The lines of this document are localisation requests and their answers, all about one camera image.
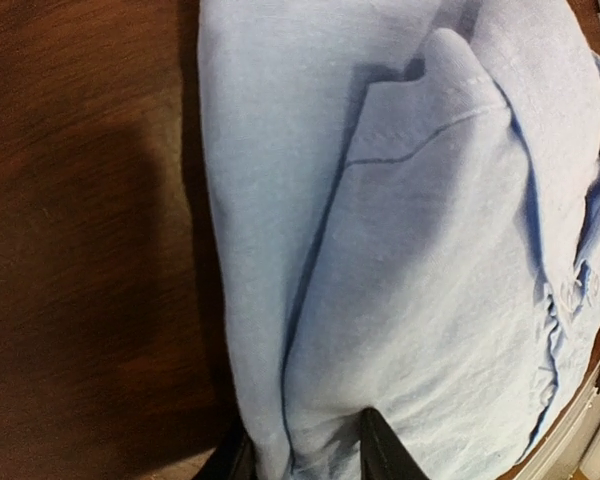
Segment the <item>light blue long sleeve shirt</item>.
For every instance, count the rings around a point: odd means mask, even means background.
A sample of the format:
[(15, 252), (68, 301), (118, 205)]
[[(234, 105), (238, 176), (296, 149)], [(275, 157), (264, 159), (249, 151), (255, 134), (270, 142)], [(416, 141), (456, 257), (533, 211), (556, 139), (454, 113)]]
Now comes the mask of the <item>light blue long sleeve shirt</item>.
[(494, 479), (600, 327), (600, 57), (565, 1), (205, 1), (205, 163), (261, 479), (356, 479), (377, 409)]

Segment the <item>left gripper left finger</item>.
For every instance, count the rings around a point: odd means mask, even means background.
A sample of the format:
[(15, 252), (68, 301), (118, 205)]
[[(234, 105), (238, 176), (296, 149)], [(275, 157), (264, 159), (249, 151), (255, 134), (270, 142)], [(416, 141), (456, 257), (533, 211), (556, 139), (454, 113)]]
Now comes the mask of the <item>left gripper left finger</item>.
[(248, 480), (255, 478), (251, 441), (243, 430), (231, 430), (207, 462), (207, 478)]

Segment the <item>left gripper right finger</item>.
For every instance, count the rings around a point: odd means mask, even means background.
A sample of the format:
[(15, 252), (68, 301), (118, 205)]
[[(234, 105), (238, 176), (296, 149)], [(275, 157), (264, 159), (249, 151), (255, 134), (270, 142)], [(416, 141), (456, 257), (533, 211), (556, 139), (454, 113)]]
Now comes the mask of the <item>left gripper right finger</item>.
[(428, 480), (394, 430), (374, 408), (361, 412), (360, 464), (364, 480)]

